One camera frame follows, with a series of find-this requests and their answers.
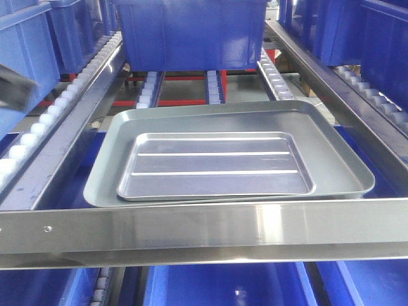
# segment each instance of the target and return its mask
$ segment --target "metal beam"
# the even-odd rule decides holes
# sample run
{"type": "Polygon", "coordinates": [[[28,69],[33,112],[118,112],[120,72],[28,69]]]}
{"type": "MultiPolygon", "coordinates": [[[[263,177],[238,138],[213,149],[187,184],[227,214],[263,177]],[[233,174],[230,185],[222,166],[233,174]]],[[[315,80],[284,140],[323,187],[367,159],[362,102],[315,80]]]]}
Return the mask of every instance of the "metal beam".
{"type": "Polygon", "coordinates": [[[0,268],[408,258],[408,199],[0,213],[0,268]]]}
{"type": "Polygon", "coordinates": [[[368,101],[300,46],[276,21],[266,22],[267,32],[284,47],[322,102],[347,129],[368,158],[401,196],[408,196],[408,138],[368,101]]]}

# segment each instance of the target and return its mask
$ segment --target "large gray tray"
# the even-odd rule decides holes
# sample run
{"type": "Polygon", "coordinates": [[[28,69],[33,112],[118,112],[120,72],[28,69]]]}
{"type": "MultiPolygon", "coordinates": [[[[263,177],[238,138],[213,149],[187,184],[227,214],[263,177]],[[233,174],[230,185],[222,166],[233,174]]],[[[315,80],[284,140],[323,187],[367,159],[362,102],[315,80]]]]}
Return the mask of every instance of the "large gray tray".
{"type": "Polygon", "coordinates": [[[145,133],[117,193],[128,201],[205,200],[310,194],[314,187],[287,133],[145,133]]]}
{"type": "Polygon", "coordinates": [[[219,200],[132,202],[118,197],[117,187],[138,135],[265,131],[292,135],[316,189],[310,195],[237,197],[235,201],[359,198],[373,188],[373,174],[312,105],[301,101],[274,101],[119,113],[113,119],[96,158],[85,186],[85,199],[99,207],[231,201],[230,197],[225,197],[219,200]]]}

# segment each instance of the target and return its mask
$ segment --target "small aluminum tray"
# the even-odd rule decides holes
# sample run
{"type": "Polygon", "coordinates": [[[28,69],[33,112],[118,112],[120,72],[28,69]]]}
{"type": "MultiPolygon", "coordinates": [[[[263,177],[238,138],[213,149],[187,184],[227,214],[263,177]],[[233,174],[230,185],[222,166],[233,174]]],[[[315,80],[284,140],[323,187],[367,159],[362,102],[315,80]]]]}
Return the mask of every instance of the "small aluminum tray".
{"type": "Polygon", "coordinates": [[[287,133],[145,133],[136,137],[117,192],[128,201],[165,201],[314,189],[287,133]]]}
{"type": "Polygon", "coordinates": [[[374,182],[370,170],[316,108],[302,101],[268,101],[147,108],[117,114],[96,158],[84,196],[91,205],[98,207],[341,199],[363,196],[373,188],[374,182]],[[265,131],[292,135],[316,185],[313,193],[173,201],[126,201],[117,195],[117,187],[138,135],[265,131]]]}

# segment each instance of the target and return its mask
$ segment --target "metal rail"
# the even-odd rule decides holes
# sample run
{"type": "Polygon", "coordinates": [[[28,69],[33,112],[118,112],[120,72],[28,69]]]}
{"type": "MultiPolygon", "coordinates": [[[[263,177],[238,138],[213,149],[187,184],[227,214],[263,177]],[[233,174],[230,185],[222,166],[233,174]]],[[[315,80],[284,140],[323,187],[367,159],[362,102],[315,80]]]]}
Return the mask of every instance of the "metal rail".
{"type": "Polygon", "coordinates": [[[108,113],[128,71],[122,71],[125,52],[122,40],[101,62],[93,81],[59,128],[32,158],[24,174],[0,204],[0,210],[27,210],[49,207],[65,182],[73,176],[93,136],[108,113]]]}
{"type": "Polygon", "coordinates": [[[296,66],[336,119],[386,176],[394,190],[408,196],[408,138],[387,121],[368,101],[330,68],[304,50],[276,21],[266,30],[284,47],[284,54],[296,66]]]}
{"type": "Polygon", "coordinates": [[[408,258],[408,201],[0,213],[0,268],[408,258]]]}

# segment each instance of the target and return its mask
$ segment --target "blue plastic bin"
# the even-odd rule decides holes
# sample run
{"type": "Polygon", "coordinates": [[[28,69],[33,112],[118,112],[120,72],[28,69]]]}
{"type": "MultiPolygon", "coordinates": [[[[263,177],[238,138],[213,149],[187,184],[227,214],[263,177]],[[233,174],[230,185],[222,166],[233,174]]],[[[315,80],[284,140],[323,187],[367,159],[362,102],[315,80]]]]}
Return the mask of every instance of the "blue plastic bin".
{"type": "Polygon", "coordinates": [[[79,73],[98,51],[96,42],[103,35],[98,7],[87,0],[49,0],[52,10],[47,13],[52,43],[60,73],[79,73]]]}
{"type": "Polygon", "coordinates": [[[90,305],[98,271],[97,268],[0,271],[0,305],[90,305]]]}
{"type": "Polygon", "coordinates": [[[365,11],[357,0],[281,0],[280,24],[328,66],[360,64],[365,11]]]}
{"type": "Polygon", "coordinates": [[[361,75],[407,111],[408,8],[376,0],[363,0],[362,5],[367,25],[361,75]]]}
{"type": "Polygon", "coordinates": [[[317,306],[303,263],[155,266],[144,306],[317,306]]]}
{"type": "Polygon", "coordinates": [[[0,17],[0,63],[37,82],[25,112],[0,109],[0,139],[59,82],[45,12],[49,3],[0,17]]]}
{"type": "Polygon", "coordinates": [[[94,45],[96,45],[99,39],[105,35],[105,26],[103,24],[102,16],[102,2],[103,0],[85,0],[87,3],[87,10],[91,15],[92,22],[92,38],[94,45]]]}
{"type": "Polygon", "coordinates": [[[113,0],[134,71],[255,68],[267,0],[113,0]]]}
{"type": "Polygon", "coordinates": [[[408,261],[318,263],[333,306],[408,305],[408,261]]]}
{"type": "Polygon", "coordinates": [[[0,0],[0,17],[37,4],[38,0],[0,0]]]}
{"type": "Polygon", "coordinates": [[[112,32],[118,30],[115,6],[110,0],[101,0],[101,9],[105,35],[112,35],[112,32]]]}

